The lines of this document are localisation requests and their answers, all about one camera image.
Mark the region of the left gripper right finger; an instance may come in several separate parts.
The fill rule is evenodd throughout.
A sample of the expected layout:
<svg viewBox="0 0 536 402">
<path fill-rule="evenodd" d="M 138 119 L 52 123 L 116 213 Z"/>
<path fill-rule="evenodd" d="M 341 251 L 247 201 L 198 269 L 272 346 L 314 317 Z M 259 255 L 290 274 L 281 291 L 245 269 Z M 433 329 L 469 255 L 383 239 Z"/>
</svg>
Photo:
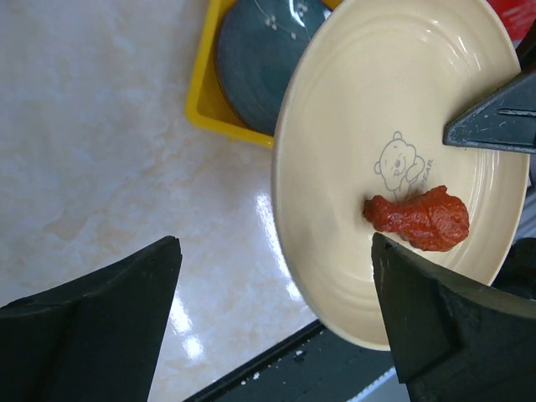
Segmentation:
<svg viewBox="0 0 536 402">
<path fill-rule="evenodd" d="M 374 284 L 399 382 L 412 401 L 535 399 L 535 240 L 487 286 L 382 234 Z"/>
</svg>

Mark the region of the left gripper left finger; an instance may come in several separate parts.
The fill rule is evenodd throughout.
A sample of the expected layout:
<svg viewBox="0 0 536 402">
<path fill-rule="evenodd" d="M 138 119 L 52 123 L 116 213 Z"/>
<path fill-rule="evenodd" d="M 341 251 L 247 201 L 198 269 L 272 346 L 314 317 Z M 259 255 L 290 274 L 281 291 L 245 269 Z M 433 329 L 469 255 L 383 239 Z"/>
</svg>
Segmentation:
<svg viewBox="0 0 536 402">
<path fill-rule="evenodd" d="M 3 401 L 145 401 L 182 263 L 164 237 L 1 309 Z"/>
</svg>

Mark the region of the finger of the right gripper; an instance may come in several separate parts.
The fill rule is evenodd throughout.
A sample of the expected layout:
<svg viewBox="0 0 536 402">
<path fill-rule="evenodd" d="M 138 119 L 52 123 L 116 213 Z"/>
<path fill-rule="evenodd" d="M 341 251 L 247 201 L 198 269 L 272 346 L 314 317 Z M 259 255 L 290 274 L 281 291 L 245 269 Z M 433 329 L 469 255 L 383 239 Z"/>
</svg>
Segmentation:
<svg viewBox="0 0 536 402">
<path fill-rule="evenodd" d="M 535 153 L 535 70 L 507 84 L 445 124 L 443 143 L 452 147 Z"/>
</svg>

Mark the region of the cream ceramic plate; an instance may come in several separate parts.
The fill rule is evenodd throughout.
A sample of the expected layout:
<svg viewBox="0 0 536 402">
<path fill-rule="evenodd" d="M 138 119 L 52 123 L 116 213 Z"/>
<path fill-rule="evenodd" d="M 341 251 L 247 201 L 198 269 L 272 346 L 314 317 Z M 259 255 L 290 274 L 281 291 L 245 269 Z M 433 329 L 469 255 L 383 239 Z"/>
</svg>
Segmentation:
<svg viewBox="0 0 536 402">
<path fill-rule="evenodd" d="M 523 209 L 526 154 L 447 147 L 443 127 L 519 71 L 485 1 L 345 1 L 314 35 L 276 127 L 272 207 L 306 303 L 343 339 L 389 349 L 363 202 L 441 185 L 470 214 L 468 238 L 427 258 L 493 282 Z"/>
</svg>

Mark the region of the blue ceramic plate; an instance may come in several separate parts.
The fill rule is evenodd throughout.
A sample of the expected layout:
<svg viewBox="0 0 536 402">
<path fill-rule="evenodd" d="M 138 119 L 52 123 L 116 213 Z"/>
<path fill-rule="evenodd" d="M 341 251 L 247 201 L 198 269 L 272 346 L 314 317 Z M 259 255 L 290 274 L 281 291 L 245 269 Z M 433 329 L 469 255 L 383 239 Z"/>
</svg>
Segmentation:
<svg viewBox="0 0 536 402">
<path fill-rule="evenodd" d="M 274 135 L 291 76 L 331 14 L 322 1 L 241 0 L 224 15 L 217 75 L 230 107 L 250 129 Z"/>
</svg>

